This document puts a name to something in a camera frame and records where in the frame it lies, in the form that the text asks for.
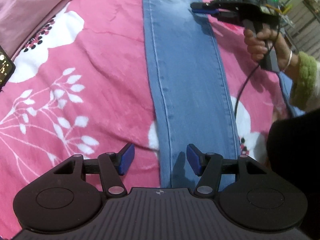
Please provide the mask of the person's right hand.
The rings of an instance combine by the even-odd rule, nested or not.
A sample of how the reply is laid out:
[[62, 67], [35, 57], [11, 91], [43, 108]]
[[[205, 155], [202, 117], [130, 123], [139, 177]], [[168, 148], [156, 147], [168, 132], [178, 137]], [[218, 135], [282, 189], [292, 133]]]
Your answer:
[[258, 62], [267, 54], [266, 42], [271, 41], [276, 51], [278, 66], [282, 71], [292, 70], [299, 63], [299, 58], [295, 55], [287, 45], [285, 38], [276, 31], [263, 27], [262, 31], [254, 34], [253, 31], [245, 28], [244, 42], [247, 51], [250, 53], [253, 61]]

